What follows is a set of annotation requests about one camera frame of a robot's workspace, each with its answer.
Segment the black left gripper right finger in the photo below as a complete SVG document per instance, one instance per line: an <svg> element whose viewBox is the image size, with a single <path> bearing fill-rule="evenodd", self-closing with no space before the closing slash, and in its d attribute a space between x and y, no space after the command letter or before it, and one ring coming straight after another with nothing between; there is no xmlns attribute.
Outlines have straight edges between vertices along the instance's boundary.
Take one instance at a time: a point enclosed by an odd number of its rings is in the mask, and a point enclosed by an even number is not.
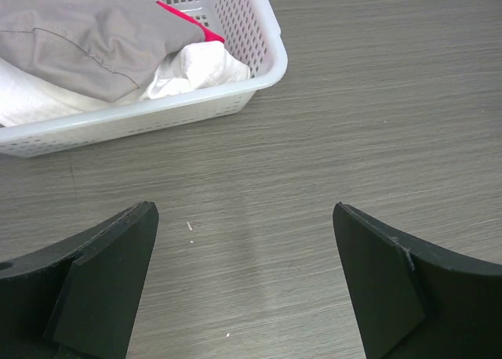
<svg viewBox="0 0 502 359"><path fill-rule="evenodd" d="M499 358L501 266L333 210L337 250L367 358Z"/></svg>

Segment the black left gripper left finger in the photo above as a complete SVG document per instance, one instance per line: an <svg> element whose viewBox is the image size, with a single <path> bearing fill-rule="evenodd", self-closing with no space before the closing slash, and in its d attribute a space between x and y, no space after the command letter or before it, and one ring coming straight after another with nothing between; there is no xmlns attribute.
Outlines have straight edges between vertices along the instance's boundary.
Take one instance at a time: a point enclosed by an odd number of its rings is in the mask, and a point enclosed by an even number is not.
<svg viewBox="0 0 502 359"><path fill-rule="evenodd" d="M3 358L124 358L159 215L143 201L1 263Z"/></svg>

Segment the white plastic basket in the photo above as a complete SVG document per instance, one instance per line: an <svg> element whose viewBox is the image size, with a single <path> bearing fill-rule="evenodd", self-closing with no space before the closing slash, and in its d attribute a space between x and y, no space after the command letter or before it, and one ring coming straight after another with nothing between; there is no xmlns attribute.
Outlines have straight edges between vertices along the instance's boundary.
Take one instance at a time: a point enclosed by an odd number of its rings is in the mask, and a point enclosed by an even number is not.
<svg viewBox="0 0 502 359"><path fill-rule="evenodd" d="M288 58L268 0L163 0L225 39L250 79L122 107L4 128L1 152L32 158L239 112L284 75Z"/></svg>

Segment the white shirt in basket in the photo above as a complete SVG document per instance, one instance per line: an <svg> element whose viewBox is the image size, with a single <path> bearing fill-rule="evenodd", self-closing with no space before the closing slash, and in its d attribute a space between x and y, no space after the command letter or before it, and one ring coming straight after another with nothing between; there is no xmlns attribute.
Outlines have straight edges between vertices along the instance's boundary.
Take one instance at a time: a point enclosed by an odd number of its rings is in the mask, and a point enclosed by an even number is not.
<svg viewBox="0 0 502 359"><path fill-rule="evenodd" d="M146 85L114 103L107 103L62 89L2 60L1 126L24 125L175 96L250 77L250 68L235 59L222 42L193 43L178 53L169 54Z"/></svg>

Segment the pink shirt in basket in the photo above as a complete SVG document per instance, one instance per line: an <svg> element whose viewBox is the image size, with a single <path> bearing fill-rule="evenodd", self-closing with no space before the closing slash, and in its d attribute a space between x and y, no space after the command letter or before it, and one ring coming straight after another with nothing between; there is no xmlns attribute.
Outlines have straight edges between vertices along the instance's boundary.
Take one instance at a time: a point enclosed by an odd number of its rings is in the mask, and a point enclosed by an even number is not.
<svg viewBox="0 0 502 359"><path fill-rule="evenodd" d="M199 27L203 34L204 34L204 41L205 42L221 42L221 43L225 43L225 39L218 35L217 33L211 31L210 29L208 29L207 27L205 27L203 24L201 24L200 22L198 22L196 19L194 19L193 17L191 16L188 16L187 14L181 12L180 10L178 9L175 9L174 7L170 6L170 5L167 5L165 4L164 2L161 2L161 1L157 1L156 2L158 5L160 5L163 9L167 10L168 12L172 13L173 15L191 23L191 24L194 24L196 25L197 27Z"/></svg>

